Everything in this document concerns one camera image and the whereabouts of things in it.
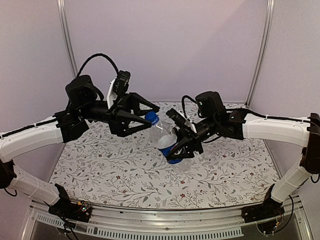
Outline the aluminium corner post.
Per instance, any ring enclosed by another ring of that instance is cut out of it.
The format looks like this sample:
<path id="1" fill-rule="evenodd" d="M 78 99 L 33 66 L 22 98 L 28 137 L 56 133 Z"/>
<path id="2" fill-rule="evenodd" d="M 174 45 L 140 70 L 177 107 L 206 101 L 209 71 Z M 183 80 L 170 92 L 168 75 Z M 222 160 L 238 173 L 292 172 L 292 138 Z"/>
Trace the aluminium corner post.
<path id="1" fill-rule="evenodd" d="M 275 8 L 275 1 L 274 0 L 268 0 L 266 4 L 266 12 L 265 12 L 265 19 L 264 19 L 264 25 L 263 25 L 263 31 L 262 31 L 262 38 L 260 42 L 260 47 L 258 51 L 258 57 L 255 64 L 255 68 L 253 71 L 252 81 L 250 84 L 249 92 L 246 98 L 245 105 L 250 108 L 254 95 L 258 86 L 259 77 L 262 71 L 264 58 L 266 55 L 269 37 L 271 33 L 272 28 L 272 22 L 273 22 L 273 15 L 274 15 L 274 8 Z"/>
<path id="2" fill-rule="evenodd" d="M 67 58 L 69 61 L 71 73 L 75 78 L 78 73 L 78 69 L 77 69 L 77 63 L 76 63 L 76 59 L 73 51 L 71 35 L 69 31 L 69 26 L 68 26 L 67 11 L 66 11 L 64 0 L 57 0 L 57 9 L 58 9 L 59 21 L 61 25 L 62 36 L 63 36 L 65 49 L 67 53 Z"/>

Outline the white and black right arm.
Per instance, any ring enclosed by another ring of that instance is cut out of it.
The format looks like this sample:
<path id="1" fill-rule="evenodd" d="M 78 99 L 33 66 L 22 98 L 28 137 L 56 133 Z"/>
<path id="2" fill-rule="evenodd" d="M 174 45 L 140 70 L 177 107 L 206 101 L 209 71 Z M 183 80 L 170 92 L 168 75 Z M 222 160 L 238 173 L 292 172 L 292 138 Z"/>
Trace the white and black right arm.
<path id="1" fill-rule="evenodd" d="M 178 127 L 179 142 L 167 154 L 167 160 L 191 159 L 203 153 L 203 141 L 213 135 L 244 140 L 264 139 L 302 147 L 302 157 L 284 177 L 271 186 L 259 206 L 262 218 L 269 218 L 292 192 L 311 176 L 320 173 L 320 116 L 292 118 L 262 115 L 246 108 L 226 109 L 218 92 L 207 91 L 195 97 L 201 121 L 190 123 L 176 110 L 167 116 Z"/>

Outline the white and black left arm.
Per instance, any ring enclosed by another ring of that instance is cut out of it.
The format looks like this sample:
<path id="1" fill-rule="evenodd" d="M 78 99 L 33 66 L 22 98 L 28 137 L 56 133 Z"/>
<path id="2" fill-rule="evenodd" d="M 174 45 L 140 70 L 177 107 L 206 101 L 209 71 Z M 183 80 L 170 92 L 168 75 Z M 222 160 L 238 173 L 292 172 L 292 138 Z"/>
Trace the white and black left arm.
<path id="1" fill-rule="evenodd" d="M 43 201 L 63 216 L 74 213 L 74 205 L 62 186 L 46 183 L 25 172 L 14 158 L 49 145 L 68 143 L 89 130 L 88 123 L 102 122 L 111 134 L 127 137 L 152 126 L 149 111 L 160 108 L 135 92 L 127 92 L 130 73 L 120 71 L 110 83 L 107 96 L 87 74 L 77 76 L 66 87 L 69 104 L 43 121 L 0 134 L 0 187 L 22 192 Z"/>

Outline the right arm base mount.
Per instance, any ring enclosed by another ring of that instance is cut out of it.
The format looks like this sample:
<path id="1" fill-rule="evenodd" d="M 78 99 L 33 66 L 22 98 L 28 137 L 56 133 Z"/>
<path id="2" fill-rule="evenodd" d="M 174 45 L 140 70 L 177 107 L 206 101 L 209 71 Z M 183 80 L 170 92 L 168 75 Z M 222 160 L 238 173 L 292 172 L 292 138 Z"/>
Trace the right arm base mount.
<path id="1" fill-rule="evenodd" d="M 271 198 L 271 192 L 274 184 L 268 189 L 262 203 L 246 206 L 241 209 L 241 217 L 245 223 L 262 221 L 272 218 L 257 225 L 258 230 L 265 235 L 274 234 L 280 225 L 280 221 L 276 217 L 282 217 L 285 213 L 282 203 Z"/>

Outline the aluminium front frame rail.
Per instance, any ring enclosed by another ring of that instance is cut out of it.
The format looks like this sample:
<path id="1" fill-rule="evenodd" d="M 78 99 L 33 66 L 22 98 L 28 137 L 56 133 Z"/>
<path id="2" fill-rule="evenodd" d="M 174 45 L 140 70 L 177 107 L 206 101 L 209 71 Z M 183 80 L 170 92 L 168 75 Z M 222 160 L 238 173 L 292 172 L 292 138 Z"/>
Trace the aluminium front frame rail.
<path id="1" fill-rule="evenodd" d="M 260 231 L 273 218 L 245 222 L 241 206 L 155 210 L 93 204 L 88 222 L 72 221 L 73 229 L 32 201 L 22 232 L 24 240 L 312 240 L 298 195 L 283 204 L 285 213 L 275 233 Z"/>

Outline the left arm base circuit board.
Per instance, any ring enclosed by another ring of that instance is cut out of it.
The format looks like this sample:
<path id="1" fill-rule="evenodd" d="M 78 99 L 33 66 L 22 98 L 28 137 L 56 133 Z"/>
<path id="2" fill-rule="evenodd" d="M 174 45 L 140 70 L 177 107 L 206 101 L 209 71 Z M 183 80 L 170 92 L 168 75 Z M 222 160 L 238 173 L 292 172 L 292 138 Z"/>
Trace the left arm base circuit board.
<path id="1" fill-rule="evenodd" d="M 92 214 L 92 205 L 84 200 L 72 202 L 63 186 L 57 183 L 54 186 L 58 190 L 59 199 L 49 206 L 48 212 L 63 219 L 88 223 Z"/>

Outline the clear Pepsi plastic bottle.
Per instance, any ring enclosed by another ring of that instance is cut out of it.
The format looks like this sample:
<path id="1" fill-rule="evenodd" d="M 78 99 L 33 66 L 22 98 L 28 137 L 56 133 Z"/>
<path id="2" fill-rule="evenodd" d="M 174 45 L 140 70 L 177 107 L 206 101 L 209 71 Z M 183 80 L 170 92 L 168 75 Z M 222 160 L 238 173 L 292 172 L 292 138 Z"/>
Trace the clear Pepsi plastic bottle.
<path id="1" fill-rule="evenodd" d="M 157 124 L 151 125 L 148 132 L 155 147 L 164 157 L 166 157 L 170 148 L 177 143 L 177 136 L 173 128 L 160 118 Z M 166 162 L 178 174 L 184 174 L 191 170 L 191 161 L 189 159 L 167 160 Z"/>

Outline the aluminium corner post right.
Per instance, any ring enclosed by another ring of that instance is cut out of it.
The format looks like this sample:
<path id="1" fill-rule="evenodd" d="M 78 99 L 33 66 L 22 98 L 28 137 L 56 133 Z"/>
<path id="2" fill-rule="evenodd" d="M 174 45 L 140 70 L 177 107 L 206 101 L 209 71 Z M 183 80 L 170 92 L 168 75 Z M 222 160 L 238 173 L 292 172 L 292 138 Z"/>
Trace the aluminium corner post right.
<path id="1" fill-rule="evenodd" d="M 262 71 L 264 58 L 266 55 L 269 37 L 271 33 L 272 28 L 272 22 L 273 22 L 273 15 L 274 15 L 274 8 L 275 8 L 275 1 L 274 0 L 268 0 L 266 4 L 266 12 L 265 12 L 265 19 L 264 19 L 264 25 L 263 25 L 263 31 L 262 31 L 262 38 L 260 42 L 260 47 L 258 51 L 258 57 L 255 64 L 255 68 L 253 71 L 252 81 L 250 84 L 249 92 L 246 98 L 245 105 L 250 108 L 254 95 L 258 86 L 259 77 Z"/>

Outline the floral patterned table mat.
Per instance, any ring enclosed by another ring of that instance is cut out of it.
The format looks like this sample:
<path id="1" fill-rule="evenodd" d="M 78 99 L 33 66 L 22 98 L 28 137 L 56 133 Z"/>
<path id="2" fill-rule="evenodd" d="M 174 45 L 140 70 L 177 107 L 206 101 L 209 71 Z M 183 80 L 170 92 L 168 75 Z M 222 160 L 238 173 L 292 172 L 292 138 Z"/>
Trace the floral patterned table mat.
<path id="1" fill-rule="evenodd" d="M 125 138 L 105 123 L 90 123 L 65 145 L 50 182 L 72 199 L 150 209 L 203 209 L 257 203 L 279 180 L 265 143 L 220 138 L 203 146 L 178 173 L 152 144 L 147 130 Z"/>

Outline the aluminium corner post left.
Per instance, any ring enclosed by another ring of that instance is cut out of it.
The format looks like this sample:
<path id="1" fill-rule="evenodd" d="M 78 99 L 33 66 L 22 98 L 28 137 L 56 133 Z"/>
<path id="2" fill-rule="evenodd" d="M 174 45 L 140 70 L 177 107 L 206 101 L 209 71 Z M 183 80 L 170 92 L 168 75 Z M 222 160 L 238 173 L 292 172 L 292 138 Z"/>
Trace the aluminium corner post left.
<path id="1" fill-rule="evenodd" d="M 64 0 L 57 0 L 57 9 L 58 9 L 59 21 L 61 25 L 62 36 L 63 36 L 65 49 L 67 53 L 67 58 L 69 61 L 71 73 L 75 78 L 78 73 L 78 69 L 77 69 L 77 63 L 76 63 L 76 59 L 73 51 L 71 35 L 69 31 L 69 26 L 68 26 L 67 11 L 66 11 Z"/>

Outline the blue bottle cap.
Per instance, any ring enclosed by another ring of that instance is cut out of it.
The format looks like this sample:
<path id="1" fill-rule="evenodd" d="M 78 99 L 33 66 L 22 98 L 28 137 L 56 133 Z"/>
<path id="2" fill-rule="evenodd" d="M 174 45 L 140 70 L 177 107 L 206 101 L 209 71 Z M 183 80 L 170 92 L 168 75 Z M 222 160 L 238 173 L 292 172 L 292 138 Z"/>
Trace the blue bottle cap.
<path id="1" fill-rule="evenodd" d="M 144 119 L 149 121 L 152 125 L 156 125 L 158 123 L 159 116 L 154 111 L 149 111 L 145 116 Z"/>

